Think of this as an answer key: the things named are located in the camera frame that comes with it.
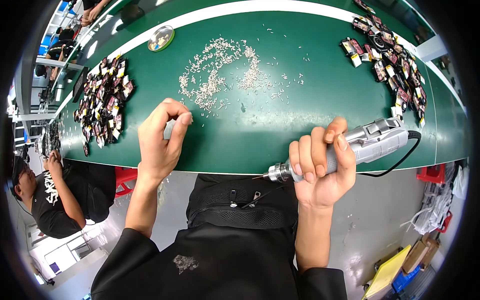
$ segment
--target white graphic print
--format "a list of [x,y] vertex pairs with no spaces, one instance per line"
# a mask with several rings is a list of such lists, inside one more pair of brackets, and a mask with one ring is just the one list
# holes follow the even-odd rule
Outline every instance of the white graphic print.
[[45,172],[45,187],[47,188],[45,190],[46,193],[50,193],[50,196],[47,196],[47,201],[48,203],[51,203],[52,206],[55,205],[55,202],[58,200],[59,192],[57,192],[57,189],[55,188],[55,183],[53,183],[52,180],[52,175],[50,174],[49,171]]

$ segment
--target green workbench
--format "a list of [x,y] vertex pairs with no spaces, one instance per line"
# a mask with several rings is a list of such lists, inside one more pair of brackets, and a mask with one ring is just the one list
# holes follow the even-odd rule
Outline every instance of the green workbench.
[[[153,9],[129,25],[127,30],[116,33],[97,48],[85,65],[94,67],[126,41],[165,20],[208,6],[209,3],[215,5],[224,1],[180,5],[185,2],[197,3],[174,0]],[[355,6],[351,10],[362,13]],[[387,20],[385,16],[382,20],[399,34],[405,30],[395,28],[391,24],[393,21]],[[267,28],[272,28],[274,33],[271,34]],[[140,162],[138,126],[164,98],[185,98],[178,94],[179,76],[185,71],[185,66],[189,65],[188,61],[193,61],[195,54],[202,54],[205,44],[219,35],[228,41],[233,39],[241,43],[240,40],[247,40],[247,45],[252,46],[260,56],[262,62],[259,69],[271,75],[272,83],[284,83],[281,86],[285,90],[283,101],[279,98],[272,100],[270,94],[273,91],[261,91],[255,95],[251,91],[247,93],[237,88],[235,77],[240,77],[248,69],[245,58],[224,65],[219,76],[226,77],[226,82],[233,83],[234,87],[226,92],[222,90],[214,97],[219,100],[228,98],[231,105],[228,105],[228,109],[212,110],[218,116],[206,118],[201,116],[202,113],[207,115],[203,109],[185,99],[185,105],[192,111],[194,123],[188,129],[176,170],[263,173],[270,165],[287,159],[291,141],[309,134],[315,126],[327,126],[337,115],[347,119],[350,129],[377,118],[390,117],[394,97],[386,84],[374,81],[372,64],[363,63],[354,68],[338,46],[340,40],[347,36],[360,43],[366,42],[366,38],[355,32],[351,24],[298,12],[246,12],[177,28],[173,42],[161,52],[149,51],[145,42],[124,54],[129,61],[127,74],[135,80],[137,89],[126,104],[125,130],[119,141],[100,149],[94,139],[91,139],[90,155],[85,157],[80,125],[74,123],[72,118],[72,112],[78,108],[78,103],[68,103],[60,114],[65,131],[69,132],[61,141],[62,155],[82,161],[136,167]],[[303,59],[307,57],[306,53],[310,59],[307,62]],[[273,62],[274,65],[268,65],[267,62]],[[398,168],[434,165],[468,156],[465,133],[467,122],[462,108],[437,75],[419,60],[417,65],[426,80],[423,85],[429,101],[425,112],[426,125],[419,127],[413,111],[408,110],[404,114],[408,129],[420,131],[422,140],[417,150]],[[299,78],[299,73],[303,75],[301,80],[304,85],[293,81],[294,78]],[[203,74],[206,79],[206,71],[195,77],[198,80]],[[283,80],[282,74],[286,74],[288,80]],[[66,87],[66,91],[71,88],[72,84]],[[414,143],[409,141],[402,149],[369,164],[361,164],[357,170],[388,169]]]

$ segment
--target black cap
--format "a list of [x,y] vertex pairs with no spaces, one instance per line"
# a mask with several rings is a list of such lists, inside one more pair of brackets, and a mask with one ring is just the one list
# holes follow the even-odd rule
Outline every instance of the black cap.
[[11,191],[12,191],[13,196],[20,201],[22,199],[20,198],[19,195],[17,195],[17,192],[15,192],[15,186],[18,184],[18,179],[20,177],[20,174],[24,170],[24,168],[25,168],[25,161],[23,160],[23,158],[21,158],[20,156],[14,156],[13,157],[13,172],[12,172]]

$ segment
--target wrist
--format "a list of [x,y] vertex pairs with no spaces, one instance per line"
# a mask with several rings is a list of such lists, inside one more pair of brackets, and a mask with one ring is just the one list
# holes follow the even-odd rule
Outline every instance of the wrist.
[[144,172],[138,168],[137,183],[135,184],[136,186],[141,186],[147,190],[156,190],[162,181],[163,178],[153,177],[147,172]]
[[152,186],[155,186],[155,188],[157,188],[165,179],[165,177],[166,176],[163,176],[161,172],[155,172],[153,170],[150,170],[149,168],[146,168],[142,164],[142,162],[138,164],[137,182],[141,180],[146,185],[152,185]]
[[313,206],[311,204],[299,203],[299,215],[309,216],[331,216],[333,214],[333,204],[329,206]]

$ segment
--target person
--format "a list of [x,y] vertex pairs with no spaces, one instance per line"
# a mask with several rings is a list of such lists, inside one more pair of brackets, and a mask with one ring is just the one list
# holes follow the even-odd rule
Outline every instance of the person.
[[64,40],[64,39],[73,40],[73,36],[75,35],[75,32],[73,31],[73,29],[67,26],[67,28],[65,29],[63,29],[62,27],[57,28],[56,34],[59,35],[59,40]]
[[[186,106],[167,98],[138,128],[141,162],[125,229],[92,283],[92,299],[347,299],[343,272],[327,268],[333,207],[355,183],[345,119],[290,144],[290,162],[306,179],[294,186],[199,174],[188,228],[159,252],[149,239],[157,187],[176,166],[192,122]],[[325,175],[327,144],[338,169]]]
[[84,0],[84,15],[81,25],[85,27],[93,23],[110,1],[111,0]]
[[[71,49],[73,49],[73,40],[71,39],[63,39],[59,40],[58,42],[54,43],[49,49],[47,54],[45,55],[45,58],[47,60],[58,60],[58,61],[64,61],[65,60],[65,48],[69,49],[69,52]],[[77,63],[76,59],[76,53],[73,54],[72,59],[70,60],[70,63]],[[52,67],[52,74],[50,75],[50,80],[55,80],[58,75],[58,67],[53,68]],[[35,75],[40,77],[40,76],[47,76],[47,67],[44,65],[37,65],[35,67]]]
[[12,194],[32,213],[44,234],[61,239],[82,230],[86,219],[102,222],[116,192],[115,168],[64,159],[52,151],[45,171],[35,177],[29,165],[15,156]]

